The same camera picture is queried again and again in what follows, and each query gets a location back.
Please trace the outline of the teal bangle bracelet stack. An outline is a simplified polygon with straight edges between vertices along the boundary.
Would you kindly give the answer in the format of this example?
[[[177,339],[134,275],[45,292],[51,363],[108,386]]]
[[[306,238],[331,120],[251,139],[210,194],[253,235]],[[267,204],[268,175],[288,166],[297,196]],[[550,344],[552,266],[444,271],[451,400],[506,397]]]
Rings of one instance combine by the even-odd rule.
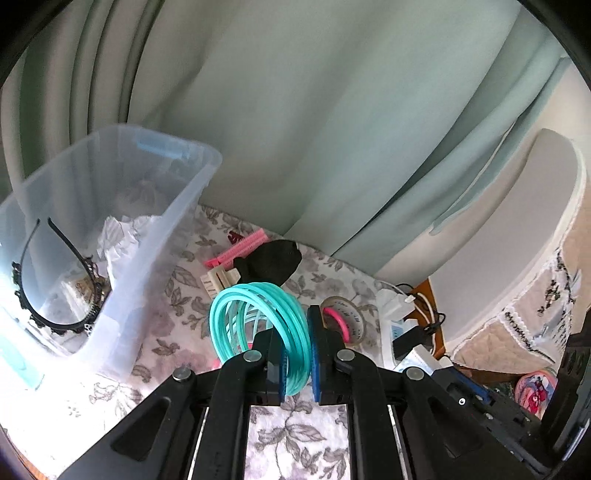
[[[287,353],[286,394],[304,389],[311,376],[311,334],[297,298],[273,283],[236,284],[218,293],[208,311],[209,336],[222,363],[254,346],[260,322],[276,330]]]

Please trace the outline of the brown packing tape roll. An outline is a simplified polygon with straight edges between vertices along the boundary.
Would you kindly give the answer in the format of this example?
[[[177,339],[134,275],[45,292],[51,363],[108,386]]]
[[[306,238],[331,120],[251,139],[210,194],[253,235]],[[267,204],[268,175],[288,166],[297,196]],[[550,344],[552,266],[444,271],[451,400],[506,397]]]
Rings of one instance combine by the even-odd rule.
[[[339,296],[325,299],[321,304],[325,328],[337,331],[348,346],[360,345],[366,333],[362,313],[351,301]]]

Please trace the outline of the black cloth pouch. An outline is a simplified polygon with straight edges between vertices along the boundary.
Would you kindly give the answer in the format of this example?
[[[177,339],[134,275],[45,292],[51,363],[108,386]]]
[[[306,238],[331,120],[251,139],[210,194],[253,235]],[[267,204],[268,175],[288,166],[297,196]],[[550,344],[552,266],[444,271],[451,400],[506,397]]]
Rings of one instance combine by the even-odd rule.
[[[297,271],[301,258],[296,242],[280,239],[263,243],[245,258],[235,258],[233,267],[238,270],[239,283],[266,282],[281,287]]]

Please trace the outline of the pink hair roller clip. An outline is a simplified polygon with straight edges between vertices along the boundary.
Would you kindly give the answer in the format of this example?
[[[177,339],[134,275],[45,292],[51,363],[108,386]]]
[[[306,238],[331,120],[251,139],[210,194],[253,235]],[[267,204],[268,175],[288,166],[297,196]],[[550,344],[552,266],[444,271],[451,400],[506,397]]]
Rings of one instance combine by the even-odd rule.
[[[213,257],[212,259],[206,260],[204,266],[207,269],[214,269],[215,267],[222,267],[225,270],[229,270],[233,267],[233,263],[236,258],[245,258],[247,255],[252,253],[260,245],[263,245],[270,240],[267,236],[266,231],[259,229],[253,232],[249,236],[242,238],[235,245],[232,245],[228,250],[221,254]]]

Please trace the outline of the dark red hair claw clip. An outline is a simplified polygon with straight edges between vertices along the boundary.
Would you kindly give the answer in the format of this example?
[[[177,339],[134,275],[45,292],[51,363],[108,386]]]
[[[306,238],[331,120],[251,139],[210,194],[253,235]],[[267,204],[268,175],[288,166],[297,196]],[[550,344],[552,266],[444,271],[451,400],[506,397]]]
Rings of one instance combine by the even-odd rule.
[[[239,234],[238,232],[235,232],[235,231],[228,232],[228,241],[231,242],[232,245],[235,245],[236,243],[238,243],[242,239],[243,239],[243,236],[241,234]]]

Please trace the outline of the cream hair claw clip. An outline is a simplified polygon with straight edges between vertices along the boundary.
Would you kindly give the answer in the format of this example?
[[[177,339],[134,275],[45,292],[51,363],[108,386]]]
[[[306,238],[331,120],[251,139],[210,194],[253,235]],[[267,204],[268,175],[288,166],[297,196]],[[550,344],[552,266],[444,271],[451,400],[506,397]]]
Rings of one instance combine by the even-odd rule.
[[[232,268],[225,270],[222,266],[217,266],[200,276],[200,282],[205,292],[213,300],[219,292],[236,285],[240,279],[238,270]]]

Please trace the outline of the black power adapter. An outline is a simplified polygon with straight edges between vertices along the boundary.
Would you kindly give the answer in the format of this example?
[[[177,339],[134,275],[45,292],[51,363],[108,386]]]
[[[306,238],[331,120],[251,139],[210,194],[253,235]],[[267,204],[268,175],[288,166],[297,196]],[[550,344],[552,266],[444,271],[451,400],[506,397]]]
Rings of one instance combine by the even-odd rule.
[[[427,349],[433,346],[433,329],[431,327],[416,326],[394,339],[394,359],[402,360],[419,345]]]

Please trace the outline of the pink patterned round object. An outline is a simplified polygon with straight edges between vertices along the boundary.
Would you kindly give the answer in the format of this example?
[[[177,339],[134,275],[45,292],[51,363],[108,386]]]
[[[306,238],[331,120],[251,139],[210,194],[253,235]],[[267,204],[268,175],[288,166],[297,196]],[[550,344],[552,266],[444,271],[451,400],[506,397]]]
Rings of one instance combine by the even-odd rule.
[[[557,383],[557,378],[550,371],[535,371],[518,380],[514,389],[514,400],[522,408],[542,419]]]

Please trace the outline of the floral grey table cloth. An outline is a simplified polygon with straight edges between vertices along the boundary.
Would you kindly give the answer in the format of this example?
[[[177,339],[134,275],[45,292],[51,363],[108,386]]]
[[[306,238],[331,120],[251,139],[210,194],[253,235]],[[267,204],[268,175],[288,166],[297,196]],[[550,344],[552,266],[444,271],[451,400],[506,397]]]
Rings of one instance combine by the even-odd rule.
[[[231,234],[247,236],[259,229],[252,223],[200,206],[194,232],[181,254],[152,320],[127,381],[104,377],[68,409],[64,421],[67,446],[56,455],[56,471],[95,444],[119,420],[159,386],[172,371],[189,366],[202,373],[218,366],[211,344],[207,314],[211,298],[200,281],[205,261],[230,246]],[[362,341],[356,349],[382,361],[377,293],[381,281],[342,260],[310,246],[298,247],[303,258],[284,289],[301,306],[321,304],[331,297],[353,303],[363,317]],[[288,397],[279,407],[252,408],[245,476],[249,479],[348,479],[346,408],[321,407],[310,387]]]

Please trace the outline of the white power strip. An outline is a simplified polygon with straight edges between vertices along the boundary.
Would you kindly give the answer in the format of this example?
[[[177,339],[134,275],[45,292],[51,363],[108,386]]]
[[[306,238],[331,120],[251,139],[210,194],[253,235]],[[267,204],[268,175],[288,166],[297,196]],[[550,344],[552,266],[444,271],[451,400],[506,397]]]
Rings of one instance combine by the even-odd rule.
[[[434,337],[440,331],[446,316],[435,309],[425,295],[383,289],[377,293],[377,307],[381,329],[382,363],[386,369],[401,373],[407,368],[417,367],[432,375],[441,368],[441,364],[433,355]],[[394,359],[394,339],[416,326],[433,329],[433,346],[427,349],[419,345],[402,360]]]

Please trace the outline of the black beaded headband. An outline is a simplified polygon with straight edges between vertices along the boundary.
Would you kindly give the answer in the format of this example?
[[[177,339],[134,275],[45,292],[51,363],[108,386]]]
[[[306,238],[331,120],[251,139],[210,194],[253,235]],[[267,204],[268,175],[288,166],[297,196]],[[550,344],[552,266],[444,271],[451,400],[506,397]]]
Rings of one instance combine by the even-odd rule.
[[[57,335],[92,331],[110,282],[51,219],[35,222],[11,268],[15,295],[36,327]]]

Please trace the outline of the crumpled white paper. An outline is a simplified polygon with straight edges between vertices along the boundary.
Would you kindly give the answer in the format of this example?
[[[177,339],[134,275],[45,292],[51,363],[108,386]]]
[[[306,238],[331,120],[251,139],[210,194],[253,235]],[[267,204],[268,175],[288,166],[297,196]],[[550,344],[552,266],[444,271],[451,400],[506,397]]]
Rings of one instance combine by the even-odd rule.
[[[111,287],[122,278],[159,219],[157,215],[123,217],[121,220],[113,216],[106,218],[97,239],[96,253],[98,272],[107,276]]]

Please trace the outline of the clear plastic storage bin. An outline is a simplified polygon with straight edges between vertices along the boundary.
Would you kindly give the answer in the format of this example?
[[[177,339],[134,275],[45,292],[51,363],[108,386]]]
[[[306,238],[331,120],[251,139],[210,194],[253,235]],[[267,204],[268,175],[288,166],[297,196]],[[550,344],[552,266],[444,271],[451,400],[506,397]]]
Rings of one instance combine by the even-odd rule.
[[[1,357],[31,387],[75,372],[131,372],[151,315],[191,235],[198,200],[222,157],[213,147],[138,126],[104,127],[29,177],[1,206]],[[12,262],[37,220],[51,219],[97,264],[107,217],[157,215],[89,334],[36,327],[15,295]]]

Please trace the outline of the pale green curtain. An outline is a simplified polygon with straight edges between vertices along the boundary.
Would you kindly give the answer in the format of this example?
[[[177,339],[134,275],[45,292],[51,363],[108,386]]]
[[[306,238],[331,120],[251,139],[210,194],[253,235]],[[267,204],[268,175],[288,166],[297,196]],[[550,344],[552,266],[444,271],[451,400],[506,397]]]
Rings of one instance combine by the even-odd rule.
[[[1,192],[135,124],[221,152],[208,206],[375,274],[480,227],[570,64],[517,1],[73,1],[1,84]]]

